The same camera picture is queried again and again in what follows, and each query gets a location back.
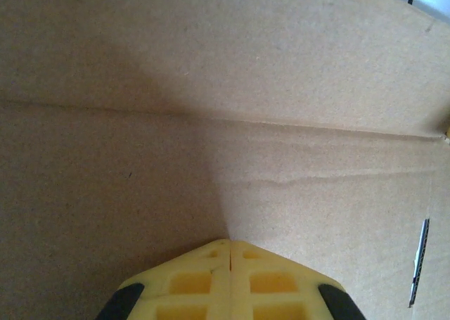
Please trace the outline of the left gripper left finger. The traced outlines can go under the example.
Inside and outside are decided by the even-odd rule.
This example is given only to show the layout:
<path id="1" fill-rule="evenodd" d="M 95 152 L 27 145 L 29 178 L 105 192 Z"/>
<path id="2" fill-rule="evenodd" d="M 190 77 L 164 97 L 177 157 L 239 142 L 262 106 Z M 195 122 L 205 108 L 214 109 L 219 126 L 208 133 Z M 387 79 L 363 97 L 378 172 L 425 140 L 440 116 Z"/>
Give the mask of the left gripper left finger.
<path id="1" fill-rule="evenodd" d="M 230 319 L 231 242 L 217 240 L 124 281 L 97 319 Z"/>

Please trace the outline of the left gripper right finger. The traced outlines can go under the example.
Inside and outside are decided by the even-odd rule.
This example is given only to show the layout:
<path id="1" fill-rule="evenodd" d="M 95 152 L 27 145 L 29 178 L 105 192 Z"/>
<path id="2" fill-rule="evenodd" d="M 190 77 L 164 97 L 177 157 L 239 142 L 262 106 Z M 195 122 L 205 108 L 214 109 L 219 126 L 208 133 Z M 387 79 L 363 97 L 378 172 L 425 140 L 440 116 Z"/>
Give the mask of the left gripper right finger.
<path id="1" fill-rule="evenodd" d="M 365 319 L 336 280 L 244 241 L 231 242 L 232 319 Z"/>

